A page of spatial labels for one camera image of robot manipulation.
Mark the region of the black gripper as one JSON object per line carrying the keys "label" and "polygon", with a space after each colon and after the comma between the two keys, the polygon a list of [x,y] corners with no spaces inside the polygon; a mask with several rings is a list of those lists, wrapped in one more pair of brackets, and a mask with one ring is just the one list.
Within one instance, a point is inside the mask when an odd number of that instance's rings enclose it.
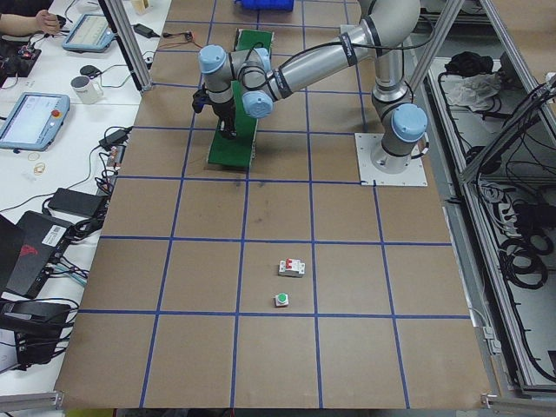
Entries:
{"label": "black gripper", "polygon": [[215,101],[211,92],[202,86],[193,95],[192,108],[196,114],[200,114],[205,106],[210,106],[218,117],[217,129],[220,135],[226,139],[236,139],[235,99],[232,89],[228,89],[226,94],[225,99]]}

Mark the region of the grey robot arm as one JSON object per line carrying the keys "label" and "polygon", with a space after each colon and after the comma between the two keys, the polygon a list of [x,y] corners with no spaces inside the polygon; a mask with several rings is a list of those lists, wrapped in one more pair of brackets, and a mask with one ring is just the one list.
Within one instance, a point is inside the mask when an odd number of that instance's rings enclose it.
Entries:
{"label": "grey robot arm", "polygon": [[237,121],[235,101],[242,101],[248,119],[269,116],[275,102],[365,59],[374,60],[372,103],[384,129],[371,150],[370,161],[387,174],[403,172],[427,128],[425,112],[413,104],[403,74],[403,42],[420,17],[417,1],[362,1],[361,21],[335,39],[308,48],[272,68],[270,52],[256,43],[228,52],[209,44],[199,51],[203,77],[192,107],[209,106],[218,118],[208,162],[235,168],[249,167],[255,133]]}

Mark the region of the person forearm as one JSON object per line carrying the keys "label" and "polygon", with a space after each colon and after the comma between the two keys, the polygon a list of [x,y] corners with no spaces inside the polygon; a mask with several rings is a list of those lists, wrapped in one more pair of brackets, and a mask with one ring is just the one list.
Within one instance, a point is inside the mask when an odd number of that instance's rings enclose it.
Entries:
{"label": "person forearm", "polygon": [[1,15],[0,30],[2,34],[10,36],[26,36],[41,31],[41,27],[35,17],[3,13]]}

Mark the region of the person hand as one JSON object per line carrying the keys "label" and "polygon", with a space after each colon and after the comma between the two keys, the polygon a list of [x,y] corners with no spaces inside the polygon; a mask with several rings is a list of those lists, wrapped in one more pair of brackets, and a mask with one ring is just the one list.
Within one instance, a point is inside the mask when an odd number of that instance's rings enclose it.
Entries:
{"label": "person hand", "polygon": [[61,26],[57,15],[47,10],[40,10],[35,16],[36,30],[44,34],[55,35],[60,32]]}

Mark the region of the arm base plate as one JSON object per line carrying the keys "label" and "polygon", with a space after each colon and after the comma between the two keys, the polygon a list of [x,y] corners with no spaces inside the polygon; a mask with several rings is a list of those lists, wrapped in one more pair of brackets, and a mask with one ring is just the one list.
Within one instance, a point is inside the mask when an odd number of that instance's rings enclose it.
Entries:
{"label": "arm base plate", "polygon": [[383,134],[355,133],[360,184],[378,187],[426,187],[427,178],[421,159],[391,156],[382,148]]}

